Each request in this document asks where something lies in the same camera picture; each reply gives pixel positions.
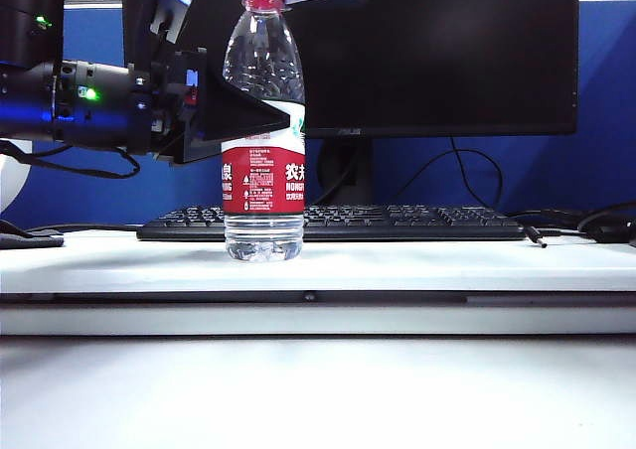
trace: clear water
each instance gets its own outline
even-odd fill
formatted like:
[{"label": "clear water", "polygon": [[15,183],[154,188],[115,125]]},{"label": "clear water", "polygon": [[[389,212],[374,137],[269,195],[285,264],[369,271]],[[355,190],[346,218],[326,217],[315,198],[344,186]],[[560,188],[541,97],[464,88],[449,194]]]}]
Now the clear water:
[{"label": "clear water", "polygon": [[226,215],[226,249],[249,262],[289,260],[302,249],[304,217]]}]

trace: black cable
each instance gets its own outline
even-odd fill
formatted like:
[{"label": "black cable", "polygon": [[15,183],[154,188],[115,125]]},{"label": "black cable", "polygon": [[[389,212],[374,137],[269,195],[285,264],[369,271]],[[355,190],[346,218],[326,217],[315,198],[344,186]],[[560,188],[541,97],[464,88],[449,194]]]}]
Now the black cable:
[{"label": "black cable", "polygon": [[[417,170],[417,172],[401,188],[399,188],[399,190],[391,197],[391,201],[394,202],[398,198],[398,196],[401,193],[403,193],[406,190],[406,188],[408,188],[408,186],[410,186],[412,184],[412,182],[415,181],[419,177],[419,175],[421,173],[423,173],[430,165],[432,165],[433,163],[435,163],[439,159],[443,158],[444,156],[447,156],[449,154],[457,154],[457,153],[474,153],[474,154],[477,154],[477,155],[487,159],[488,161],[490,161],[490,163],[497,170],[497,174],[498,174],[497,198],[495,199],[495,203],[492,206],[493,209],[494,209],[499,204],[499,202],[501,201],[501,196],[503,194],[503,188],[504,188],[504,174],[503,174],[503,172],[501,170],[501,167],[495,162],[495,160],[493,158],[491,158],[486,153],[483,153],[483,152],[481,152],[481,151],[479,151],[477,149],[454,148],[454,149],[451,149],[449,151],[444,151],[443,153],[440,153],[437,156],[431,158],[426,163],[424,163],[424,165],[421,166]],[[482,206],[484,206],[486,208],[491,207],[491,206],[488,206],[488,205],[485,205],[485,204],[482,204]]]},{"label": "black cable", "polygon": [[495,202],[491,206],[489,206],[488,204],[486,204],[486,202],[484,202],[484,200],[482,200],[477,195],[477,193],[473,190],[472,186],[468,182],[468,177],[466,176],[466,168],[464,167],[464,161],[461,159],[461,154],[459,153],[457,149],[457,144],[455,143],[455,138],[452,136],[450,137],[450,145],[453,148],[453,151],[455,152],[455,157],[457,158],[457,164],[459,164],[459,170],[461,171],[461,179],[464,182],[464,186],[466,187],[470,195],[475,199],[475,201],[481,204],[484,208],[496,209],[499,206],[499,202],[501,201],[501,195],[503,191],[503,177],[499,181],[500,185],[497,190],[497,197],[495,198]]},{"label": "black cable", "polygon": [[603,216],[607,216],[615,211],[623,211],[625,209],[636,208],[636,201],[628,201],[626,203],[614,204],[605,208],[597,209],[585,215],[576,226],[576,230],[579,232],[585,231],[585,227],[593,221],[596,221]]},{"label": "black cable", "polygon": [[362,149],[358,147],[356,149],[356,153],[351,157],[351,161],[349,161],[349,164],[347,165],[345,170],[342,172],[338,180],[329,189],[327,189],[327,191],[325,191],[318,198],[316,198],[309,206],[318,206],[319,204],[322,204],[323,201],[325,201],[333,193],[338,191],[338,189],[340,189],[340,187],[347,180],[347,178],[351,176],[351,173],[354,171],[354,169],[356,169],[356,166],[358,165],[358,162],[360,161],[361,155],[362,155]]},{"label": "black cable", "polygon": [[38,227],[27,228],[25,232],[37,232],[40,230],[60,230],[60,231],[77,231],[77,230],[122,230],[126,232],[137,232],[139,225],[119,225],[119,224],[53,224],[40,225]]},{"label": "black cable", "polygon": [[49,151],[42,151],[40,153],[31,153],[28,156],[33,156],[34,158],[46,158],[47,156],[54,156],[56,154],[64,153],[65,151],[73,148],[71,145],[60,146],[59,148],[50,149]]},{"label": "black cable", "polygon": [[[51,156],[53,154],[58,154],[63,151],[66,151],[69,148],[70,147],[63,146],[61,148],[54,149],[51,151],[45,151],[44,156]],[[112,148],[106,151],[119,154],[123,159],[125,159],[132,165],[133,167],[132,171],[130,171],[127,174],[119,174],[119,173],[112,173],[110,171],[102,171],[98,169],[71,168],[69,166],[63,166],[61,164],[55,164],[55,163],[50,163],[48,161],[43,161],[38,156],[38,154],[42,154],[42,153],[36,153],[35,155],[25,153],[12,142],[0,140],[0,154],[10,156],[21,164],[28,164],[31,166],[38,166],[38,167],[47,168],[47,169],[55,169],[58,171],[67,171],[69,173],[81,174],[83,176],[93,176],[96,178],[103,178],[103,179],[127,179],[127,178],[131,178],[135,176],[141,170],[141,166],[139,166],[139,163],[124,150],[119,148]]]}]

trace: black device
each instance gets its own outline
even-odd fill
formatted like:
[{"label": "black device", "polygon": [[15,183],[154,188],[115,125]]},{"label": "black device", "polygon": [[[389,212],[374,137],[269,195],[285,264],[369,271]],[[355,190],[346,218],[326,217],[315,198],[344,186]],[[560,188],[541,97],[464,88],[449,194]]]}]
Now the black device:
[{"label": "black device", "polygon": [[[141,240],[223,241],[223,211],[192,206],[137,231]],[[310,206],[306,241],[518,240],[515,220],[482,207]]]},{"label": "black device", "polygon": [[[134,59],[111,67],[63,59],[64,0],[0,0],[0,138],[183,164],[215,154],[224,140],[287,126],[285,113],[215,75],[201,44],[167,46],[191,1],[140,0]],[[205,149],[192,144],[195,137]],[[42,164],[3,143],[4,154]]]},{"label": "black device", "polygon": [[[126,56],[136,0],[124,0]],[[293,4],[306,136],[325,138],[332,204],[372,203],[372,138],[568,134],[576,129],[578,0],[350,0]],[[180,37],[221,73],[240,0],[199,0]]]}]

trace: white desk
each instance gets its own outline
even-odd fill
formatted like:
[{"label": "white desk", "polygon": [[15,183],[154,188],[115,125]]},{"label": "white desk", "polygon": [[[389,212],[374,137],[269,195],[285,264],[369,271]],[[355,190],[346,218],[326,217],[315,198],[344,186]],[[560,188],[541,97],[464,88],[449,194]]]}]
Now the white desk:
[{"label": "white desk", "polygon": [[[636,332],[636,306],[620,303],[634,290],[636,249],[549,244],[307,244],[296,260],[251,265],[220,244],[80,232],[62,249],[3,252],[4,334],[172,337],[0,337],[2,447],[633,449],[636,337],[403,338]],[[364,303],[399,289],[469,297]],[[272,290],[317,300],[48,302]],[[362,303],[320,301],[340,292]],[[11,303],[20,293],[43,300]],[[298,333],[312,337],[175,337]]]},{"label": "white desk", "polygon": [[[636,301],[628,293],[636,291],[636,248],[576,237],[549,239],[549,244],[541,249],[528,240],[307,243],[297,259],[246,264],[232,261],[219,243],[139,242],[125,232],[77,232],[67,236],[64,248],[3,251],[1,331],[9,335],[636,333]],[[450,300],[426,300],[430,293],[423,301],[371,304],[365,300],[370,292],[398,290],[432,292]],[[272,291],[316,292],[317,299],[302,303],[298,297],[296,303],[278,305],[222,304],[214,298],[197,304],[175,301],[185,294]],[[121,292],[134,294],[137,300],[161,295],[171,302],[47,304],[54,294],[114,297]],[[464,292],[461,305],[451,301],[454,292]],[[7,301],[13,294],[39,295],[41,305]],[[347,294],[349,300],[337,302],[336,294]]]},{"label": "white desk", "polygon": [[7,449],[636,447],[636,340],[0,340]]}]

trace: black monitor screen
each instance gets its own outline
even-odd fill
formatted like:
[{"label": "black monitor screen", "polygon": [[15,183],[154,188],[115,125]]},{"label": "black monitor screen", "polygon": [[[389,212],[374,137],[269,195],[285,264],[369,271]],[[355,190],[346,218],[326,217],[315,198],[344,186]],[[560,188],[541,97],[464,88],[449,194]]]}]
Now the black monitor screen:
[{"label": "black monitor screen", "polygon": [[[128,52],[139,1],[124,1]],[[179,46],[208,48],[220,75],[241,11],[240,0],[196,0]],[[578,0],[316,3],[286,18],[308,137],[575,130]]]}]

